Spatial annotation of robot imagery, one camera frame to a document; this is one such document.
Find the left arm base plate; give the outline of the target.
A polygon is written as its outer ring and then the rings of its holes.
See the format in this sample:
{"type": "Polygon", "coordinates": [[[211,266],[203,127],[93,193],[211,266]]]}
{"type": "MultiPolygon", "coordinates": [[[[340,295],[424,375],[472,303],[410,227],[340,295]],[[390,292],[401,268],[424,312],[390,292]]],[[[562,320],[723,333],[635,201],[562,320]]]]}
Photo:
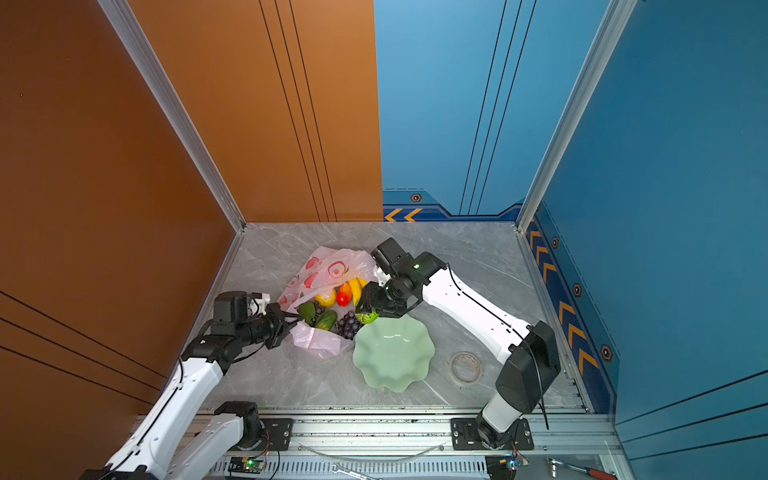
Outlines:
{"type": "Polygon", "coordinates": [[[267,418],[261,420],[258,435],[247,432],[244,438],[236,444],[236,448],[246,452],[279,451],[289,449],[293,434],[294,420],[292,418],[267,418]]]}

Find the yellow lemon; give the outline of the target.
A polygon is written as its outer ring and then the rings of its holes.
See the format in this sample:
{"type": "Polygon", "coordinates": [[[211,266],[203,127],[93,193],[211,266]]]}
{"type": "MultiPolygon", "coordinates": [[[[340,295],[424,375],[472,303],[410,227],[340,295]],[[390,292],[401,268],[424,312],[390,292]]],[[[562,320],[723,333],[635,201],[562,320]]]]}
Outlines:
{"type": "Polygon", "coordinates": [[[337,291],[335,288],[331,288],[330,290],[317,294],[315,296],[315,301],[319,306],[322,308],[331,308],[336,304],[336,298],[337,298],[337,291]]]}

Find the pink printed plastic bag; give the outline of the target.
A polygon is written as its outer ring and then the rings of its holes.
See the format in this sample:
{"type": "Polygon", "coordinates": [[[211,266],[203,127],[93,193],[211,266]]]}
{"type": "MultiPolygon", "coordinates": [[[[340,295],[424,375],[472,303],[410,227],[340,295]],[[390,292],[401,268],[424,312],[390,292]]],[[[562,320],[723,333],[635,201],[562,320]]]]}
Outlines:
{"type": "MultiPolygon", "coordinates": [[[[348,340],[331,331],[324,331],[310,326],[299,318],[297,307],[309,300],[315,301],[315,296],[331,288],[337,289],[353,278],[359,278],[377,283],[375,277],[376,264],[372,256],[362,250],[340,249],[326,247],[316,249],[290,280],[278,299],[278,304],[285,312],[297,316],[298,325],[291,330],[291,343],[304,352],[326,360],[336,357],[354,345],[354,339],[348,340]]],[[[338,319],[346,313],[356,312],[352,302],[348,307],[340,307],[337,303],[325,310],[334,310],[338,319]]]]}

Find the small red orange mango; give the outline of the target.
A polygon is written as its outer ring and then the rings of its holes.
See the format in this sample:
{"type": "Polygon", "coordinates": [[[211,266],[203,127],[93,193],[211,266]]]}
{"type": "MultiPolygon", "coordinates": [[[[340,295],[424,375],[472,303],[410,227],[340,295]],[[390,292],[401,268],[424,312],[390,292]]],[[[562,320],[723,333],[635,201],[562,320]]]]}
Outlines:
{"type": "Polygon", "coordinates": [[[336,303],[340,307],[348,307],[352,302],[353,302],[353,300],[352,300],[352,294],[351,293],[348,294],[347,292],[340,291],[339,288],[337,289],[336,303]]]}

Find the green lime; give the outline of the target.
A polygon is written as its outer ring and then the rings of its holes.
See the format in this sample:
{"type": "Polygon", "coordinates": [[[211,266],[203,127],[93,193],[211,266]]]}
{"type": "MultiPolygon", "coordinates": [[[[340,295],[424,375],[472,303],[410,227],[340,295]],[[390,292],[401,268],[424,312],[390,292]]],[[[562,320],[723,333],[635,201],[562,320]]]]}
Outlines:
{"type": "Polygon", "coordinates": [[[372,307],[358,307],[355,315],[357,320],[364,325],[373,323],[379,318],[378,312],[372,307]]]}

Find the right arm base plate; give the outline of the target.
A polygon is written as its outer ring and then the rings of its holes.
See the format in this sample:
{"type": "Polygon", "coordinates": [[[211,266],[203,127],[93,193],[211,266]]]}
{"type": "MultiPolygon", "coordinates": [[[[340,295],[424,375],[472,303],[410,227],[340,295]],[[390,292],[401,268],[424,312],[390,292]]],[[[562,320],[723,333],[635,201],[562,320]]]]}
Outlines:
{"type": "Polygon", "coordinates": [[[525,418],[513,422],[507,431],[498,433],[476,418],[452,418],[451,441],[454,450],[522,450],[534,449],[530,426],[525,418]]]}

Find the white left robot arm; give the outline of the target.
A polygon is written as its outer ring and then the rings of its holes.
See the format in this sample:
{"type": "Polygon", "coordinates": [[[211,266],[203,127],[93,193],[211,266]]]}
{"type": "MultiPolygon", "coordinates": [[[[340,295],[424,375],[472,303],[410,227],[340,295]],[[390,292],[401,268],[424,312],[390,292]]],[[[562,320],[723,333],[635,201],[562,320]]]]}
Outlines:
{"type": "Polygon", "coordinates": [[[232,448],[282,454],[290,446],[292,420],[263,420],[253,402],[223,403],[183,450],[178,446],[203,401],[250,345],[278,347],[298,324],[282,311],[242,321],[216,322],[183,351],[165,390],[123,446],[83,479],[201,479],[232,448]]]}

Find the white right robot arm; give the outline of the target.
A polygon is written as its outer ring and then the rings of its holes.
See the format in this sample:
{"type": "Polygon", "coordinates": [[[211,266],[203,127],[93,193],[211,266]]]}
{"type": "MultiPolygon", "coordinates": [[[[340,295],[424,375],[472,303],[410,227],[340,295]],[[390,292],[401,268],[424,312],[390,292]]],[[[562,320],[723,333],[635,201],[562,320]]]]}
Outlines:
{"type": "Polygon", "coordinates": [[[544,394],[561,372],[553,328],[505,312],[430,252],[414,257],[388,239],[372,257],[376,280],[363,288],[358,311],[401,318],[426,303],[474,335],[501,364],[495,393],[476,417],[478,436],[489,449],[511,444],[522,417],[544,407],[544,394]]]}

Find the yellow banana bunch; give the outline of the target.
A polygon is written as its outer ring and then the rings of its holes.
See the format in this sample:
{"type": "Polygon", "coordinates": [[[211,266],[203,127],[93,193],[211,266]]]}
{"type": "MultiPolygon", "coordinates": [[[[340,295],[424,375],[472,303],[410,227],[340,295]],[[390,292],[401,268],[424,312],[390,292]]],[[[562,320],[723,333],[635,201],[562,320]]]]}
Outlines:
{"type": "Polygon", "coordinates": [[[366,280],[359,278],[353,278],[348,282],[352,294],[352,300],[355,306],[357,306],[362,299],[363,288],[367,285],[366,280]]]}

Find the dark purple grape bunch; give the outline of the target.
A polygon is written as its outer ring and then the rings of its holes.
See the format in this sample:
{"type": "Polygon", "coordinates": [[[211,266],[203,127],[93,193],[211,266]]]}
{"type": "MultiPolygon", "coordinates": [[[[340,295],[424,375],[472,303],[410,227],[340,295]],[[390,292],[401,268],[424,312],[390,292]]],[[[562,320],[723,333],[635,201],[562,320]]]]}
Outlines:
{"type": "Polygon", "coordinates": [[[318,322],[324,311],[325,308],[320,306],[314,300],[304,302],[297,307],[297,314],[299,318],[310,326],[314,326],[318,322]]]}

